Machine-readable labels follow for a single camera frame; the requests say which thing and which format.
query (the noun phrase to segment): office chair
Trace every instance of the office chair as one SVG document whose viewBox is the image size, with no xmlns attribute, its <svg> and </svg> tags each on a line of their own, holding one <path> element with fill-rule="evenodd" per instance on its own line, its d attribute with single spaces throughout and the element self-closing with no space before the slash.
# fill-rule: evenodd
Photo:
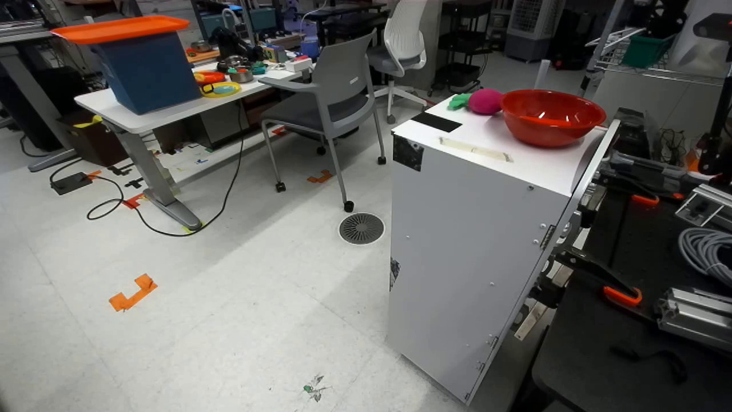
<svg viewBox="0 0 732 412">
<path fill-rule="evenodd" d="M 385 28 L 385 46 L 369 49 L 369 62 L 374 70 L 391 75 L 389 84 L 374 95 L 386 95 L 386 120 L 393 123 L 393 95 L 428 104 L 428 101 L 393 84 L 393 77 L 405 77 L 406 70 L 418 70 L 428 63 L 425 41 L 418 29 L 428 0 L 399 0 Z"/>
<path fill-rule="evenodd" d="M 276 184 L 274 184 L 276 192 L 283 192 L 285 184 L 282 182 L 282 173 L 279 173 L 271 141 L 267 134 L 267 127 L 271 123 L 283 123 L 287 127 L 317 134 L 319 141 L 326 143 L 332 162 L 337 166 L 345 213 L 353 213 L 354 203 L 348 199 L 348 192 L 345 192 L 333 140 L 341 134 L 348 134 L 349 129 L 362 126 L 369 116 L 373 116 L 374 134 L 379 141 L 377 162 L 379 165 L 386 162 L 381 126 L 373 110 L 374 95 L 373 95 L 371 70 L 366 59 L 366 47 L 371 38 L 373 38 L 373 31 L 353 41 L 323 47 L 317 67 L 313 68 L 313 81 L 285 81 L 285 80 L 270 80 L 270 77 L 261 80 L 264 84 L 295 91 L 295 95 L 271 104 L 261 116 L 261 129 L 267 141 L 267 151 L 270 151 L 274 175 L 276 175 Z"/>
</svg>

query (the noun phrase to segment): cabinet door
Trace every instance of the cabinet door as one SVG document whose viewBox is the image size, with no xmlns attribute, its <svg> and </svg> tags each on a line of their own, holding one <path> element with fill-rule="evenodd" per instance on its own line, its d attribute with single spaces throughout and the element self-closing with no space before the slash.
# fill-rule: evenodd
<svg viewBox="0 0 732 412">
<path fill-rule="evenodd" d="M 393 168 L 386 341 L 468 403 L 566 199 L 433 148 Z"/>
</svg>

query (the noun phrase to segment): orange tray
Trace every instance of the orange tray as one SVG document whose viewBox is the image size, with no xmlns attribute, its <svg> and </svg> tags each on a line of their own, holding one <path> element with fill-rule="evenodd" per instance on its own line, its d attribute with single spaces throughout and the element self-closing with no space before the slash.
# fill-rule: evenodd
<svg viewBox="0 0 732 412">
<path fill-rule="evenodd" d="M 186 18 L 150 13 L 140 18 L 119 18 L 119 21 L 102 21 L 102 23 L 88 23 L 88 25 L 67 25 L 53 31 L 67 38 L 68 43 L 95 46 L 95 43 L 180 31 L 186 28 L 188 28 Z"/>
</svg>

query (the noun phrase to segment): pink object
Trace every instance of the pink object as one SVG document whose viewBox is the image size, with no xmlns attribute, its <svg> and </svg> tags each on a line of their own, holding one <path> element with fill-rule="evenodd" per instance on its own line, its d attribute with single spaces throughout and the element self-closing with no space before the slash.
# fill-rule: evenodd
<svg viewBox="0 0 732 412">
<path fill-rule="evenodd" d="M 501 110 L 504 93 L 497 89 L 477 89 L 468 101 L 467 110 L 476 115 L 493 115 Z"/>
</svg>

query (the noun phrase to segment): blue storage bin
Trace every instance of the blue storage bin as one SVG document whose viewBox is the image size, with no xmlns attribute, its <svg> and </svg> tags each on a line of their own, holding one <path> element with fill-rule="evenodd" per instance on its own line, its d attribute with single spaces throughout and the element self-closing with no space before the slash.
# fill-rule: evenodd
<svg viewBox="0 0 732 412">
<path fill-rule="evenodd" d="M 175 34 L 155 34 L 92 46 L 120 104 L 143 115 L 199 99 Z"/>
</svg>

